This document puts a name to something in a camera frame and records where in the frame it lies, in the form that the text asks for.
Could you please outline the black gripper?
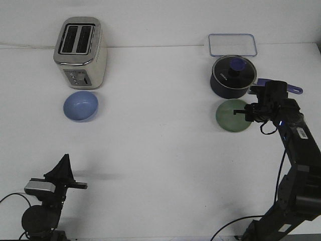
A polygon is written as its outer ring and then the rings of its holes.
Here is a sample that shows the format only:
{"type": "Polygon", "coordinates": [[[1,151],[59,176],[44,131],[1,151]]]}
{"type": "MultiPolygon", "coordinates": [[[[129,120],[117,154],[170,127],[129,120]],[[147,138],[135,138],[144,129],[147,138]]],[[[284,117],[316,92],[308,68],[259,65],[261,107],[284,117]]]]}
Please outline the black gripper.
{"type": "Polygon", "coordinates": [[[233,110],[233,114],[245,114],[248,122],[265,123],[274,119],[282,99],[288,97],[287,83],[284,81],[268,81],[264,86],[252,85],[249,94],[256,95],[258,102],[247,104],[244,110],[233,110]]]}
{"type": "Polygon", "coordinates": [[[76,182],[72,173],[69,154],[58,162],[58,164],[48,173],[44,174],[46,182],[55,185],[54,192],[46,192],[44,201],[65,201],[66,193],[69,188],[74,189],[87,189],[88,184],[83,182],[76,182]],[[64,169],[64,160],[66,166],[66,176],[64,169]]]}

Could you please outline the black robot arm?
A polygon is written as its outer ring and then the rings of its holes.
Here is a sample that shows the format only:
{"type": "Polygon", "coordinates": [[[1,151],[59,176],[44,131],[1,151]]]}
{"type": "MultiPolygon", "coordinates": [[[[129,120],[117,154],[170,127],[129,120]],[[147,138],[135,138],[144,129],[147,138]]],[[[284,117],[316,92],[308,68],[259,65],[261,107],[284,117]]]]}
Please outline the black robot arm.
{"type": "Polygon", "coordinates": [[[41,204],[29,207],[22,216],[22,227],[28,240],[67,240],[63,230],[57,230],[69,188],[87,189],[87,183],[76,182],[65,154],[44,178],[32,178],[24,187],[26,194],[41,204]]]}
{"type": "Polygon", "coordinates": [[[258,102],[234,113],[243,113],[248,122],[272,121],[291,168],[280,182],[276,202],[249,224],[241,239],[281,240],[304,221],[320,216],[320,149],[296,100],[288,97],[286,82],[252,85],[249,94],[255,94],[258,102]]]}

